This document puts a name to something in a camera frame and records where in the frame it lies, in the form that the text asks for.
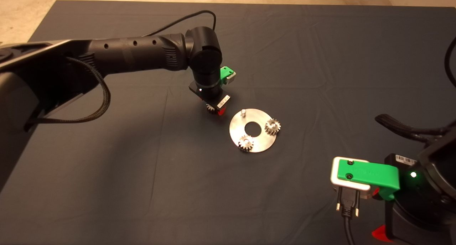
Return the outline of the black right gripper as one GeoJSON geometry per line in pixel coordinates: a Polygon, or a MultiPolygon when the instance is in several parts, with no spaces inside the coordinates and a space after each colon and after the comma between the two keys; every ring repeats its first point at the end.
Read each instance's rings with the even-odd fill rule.
{"type": "MultiPolygon", "coordinates": [[[[421,164],[394,153],[385,164],[399,170],[400,189],[385,202],[385,224],[372,231],[376,240],[401,245],[454,245],[455,199],[444,193],[421,164]]],[[[372,198],[381,198],[379,188],[372,198]]]]}

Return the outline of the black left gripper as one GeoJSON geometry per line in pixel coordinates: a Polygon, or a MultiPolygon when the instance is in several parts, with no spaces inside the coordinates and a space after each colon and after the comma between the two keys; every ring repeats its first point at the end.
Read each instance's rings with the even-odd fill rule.
{"type": "Polygon", "coordinates": [[[221,83],[213,87],[201,87],[196,82],[189,85],[189,89],[201,100],[217,111],[218,116],[222,116],[231,96],[223,90],[221,83]]]}

